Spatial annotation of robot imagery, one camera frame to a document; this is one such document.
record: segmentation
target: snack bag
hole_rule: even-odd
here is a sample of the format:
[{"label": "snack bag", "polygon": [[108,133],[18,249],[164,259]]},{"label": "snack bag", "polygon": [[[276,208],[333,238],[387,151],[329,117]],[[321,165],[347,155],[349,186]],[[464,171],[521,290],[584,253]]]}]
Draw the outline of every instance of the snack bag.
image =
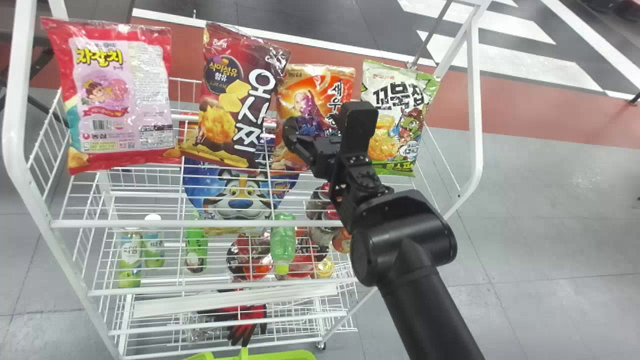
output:
[{"label": "snack bag", "polygon": [[[268,220],[272,208],[278,208],[298,176],[274,171],[268,174],[266,168],[247,173],[185,157],[182,183],[189,201],[202,218]],[[206,227],[204,231],[207,236],[242,232],[253,236],[264,234],[264,227]]]},{"label": "snack bag", "polygon": [[171,30],[50,17],[41,22],[60,66],[69,172],[180,163],[169,108]]},{"label": "snack bag", "polygon": [[296,117],[300,133],[328,136],[339,133],[332,119],[340,107],[351,100],[353,67],[317,64],[289,64],[278,86],[278,129],[273,166],[276,170],[306,170],[304,161],[282,142],[282,124]]},{"label": "snack bag", "polygon": [[187,134],[182,154],[255,170],[262,119],[290,52],[208,22],[203,53],[198,131]]},{"label": "snack bag", "polygon": [[369,142],[378,174],[413,176],[424,116],[440,79],[371,60],[362,64],[362,93],[380,112]]}]

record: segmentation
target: white floor stripe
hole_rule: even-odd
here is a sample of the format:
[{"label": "white floor stripe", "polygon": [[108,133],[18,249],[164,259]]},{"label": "white floor stripe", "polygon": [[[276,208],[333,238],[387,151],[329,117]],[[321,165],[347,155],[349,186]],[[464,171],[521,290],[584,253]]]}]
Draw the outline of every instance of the white floor stripe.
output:
[{"label": "white floor stripe", "polygon": [[[438,17],[440,10],[445,4],[445,0],[398,0],[398,3],[406,12],[435,18]],[[445,13],[444,19],[463,24],[467,20],[471,10],[471,6],[453,3]],[[535,22],[503,13],[485,11],[484,15],[480,18],[478,26],[482,29],[507,35],[530,38],[548,44],[556,44]]]},{"label": "white floor stripe", "polygon": [[558,0],[540,0],[640,89],[640,69]]},{"label": "white floor stripe", "polygon": [[[424,39],[427,33],[418,31],[418,35]],[[451,37],[433,35],[428,49],[435,61],[442,60],[452,42],[453,38]],[[602,91],[598,84],[574,62],[485,44],[480,44],[479,59],[480,69],[484,71]],[[453,60],[452,65],[467,67],[466,44],[462,45],[462,49]]]},{"label": "white floor stripe", "polygon": [[[141,18],[150,19],[150,20],[172,22],[174,24],[182,24],[182,25],[187,25],[187,26],[194,26],[194,27],[197,27],[197,28],[203,28],[205,26],[205,23],[206,23],[205,20],[194,19],[194,18],[191,18],[191,17],[184,17],[184,16],[178,16],[178,15],[172,15],[172,14],[162,13],[162,12],[155,12],[155,11],[144,10],[144,9],[139,9],[139,8],[134,8],[133,9],[132,16],[133,17],[141,17]],[[365,55],[365,56],[373,56],[373,57],[376,57],[376,58],[384,58],[384,59],[391,59],[391,60],[398,60],[398,61],[410,61],[410,60],[413,59],[413,56],[408,56],[408,55],[404,55],[404,54],[397,54],[397,53],[390,53],[388,51],[380,51],[380,50],[377,50],[377,49],[367,49],[365,47],[350,46],[350,45],[338,44],[338,43],[335,43],[335,42],[328,42],[328,41],[322,41],[322,40],[315,40],[315,39],[311,39],[311,38],[297,37],[297,36],[294,36],[294,35],[288,35],[288,34],[282,34],[282,33],[274,33],[272,31],[265,31],[265,30],[247,28],[247,27],[244,27],[244,26],[239,26],[238,28],[239,28],[240,31],[246,33],[247,35],[251,35],[253,37],[266,38],[266,39],[272,39],[272,40],[278,40],[278,41],[284,41],[284,42],[291,42],[291,43],[294,43],[294,44],[301,44],[301,45],[307,45],[307,46],[313,46],[313,47],[320,47],[320,48],[323,48],[323,49],[342,51],[343,53],[352,53],[352,54],[359,54],[359,55]],[[418,61],[418,63],[421,64],[421,65],[435,66],[435,63],[431,59],[422,59],[421,58],[420,61]]]},{"label": "white floor stripe", "polygon": [[635,95],[632,95],[632,94],[625,94],[623,92],[617,92],[617,91],[611,91],[611,90],[604,90],[604,92],[609,97],[617,97],[619,99],[624,99],[624,100],[631,100],[635,96]]}]

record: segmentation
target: nutrition label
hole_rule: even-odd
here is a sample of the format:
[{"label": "nutrition label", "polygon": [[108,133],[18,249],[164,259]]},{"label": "nutrition label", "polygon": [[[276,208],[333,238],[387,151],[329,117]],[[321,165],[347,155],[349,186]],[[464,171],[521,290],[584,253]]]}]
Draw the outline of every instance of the nutrition label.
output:
[{"label": "nutrition label", "polygon": [[136,104],[159,105],[169,102],[168,78],[164,71],[162,48],[143,42],[129,42]]},{"label": "nutrition label", "polygon": [[154,149],[173,146],[172,125],[147,125],[140,127],[140,147]]}]

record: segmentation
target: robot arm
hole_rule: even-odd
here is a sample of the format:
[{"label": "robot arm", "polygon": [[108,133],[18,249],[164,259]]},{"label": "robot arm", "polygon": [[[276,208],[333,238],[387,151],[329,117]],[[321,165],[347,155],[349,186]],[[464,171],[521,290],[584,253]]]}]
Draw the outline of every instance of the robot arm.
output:
[{"label": "robot arm", "polygon": [[351,264],[365,286],[377,286],[412,360],[482,360],[480,349],[436,269],[456,257],[447,222],[417,190],[394,192],[368,158],[378,111],[368,102],[342,105],[340,136],[298,134],[283,126],[287,148],[329,181],[329,196],[353,235]]}]

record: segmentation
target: green bottle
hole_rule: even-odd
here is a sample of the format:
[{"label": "green bottle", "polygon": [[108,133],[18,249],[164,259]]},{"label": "green bottle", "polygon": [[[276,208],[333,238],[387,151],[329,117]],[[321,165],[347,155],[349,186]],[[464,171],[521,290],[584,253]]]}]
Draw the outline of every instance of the green bottle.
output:
[{"label": "green bottle", "polygon": [[140,287],[142,277],[140,229],[137,227],[125,227],[120,236],[120,259],[118,260],[118,287]]},{"label": "green bottle", "polygon": [[209,239],[202,229],[187,229],[187,255],[184,265],[194,274],[203,272],[207,268],[207,254],[209,253]]},{"label": "green bottle", "polygon": [[[276,214],[275,220],[295,220],[292,214]],[[296,256],[296,228],[293,226],[271,228],[271,257],[276,266],[276,274],[289,273],[289,263]]]}]

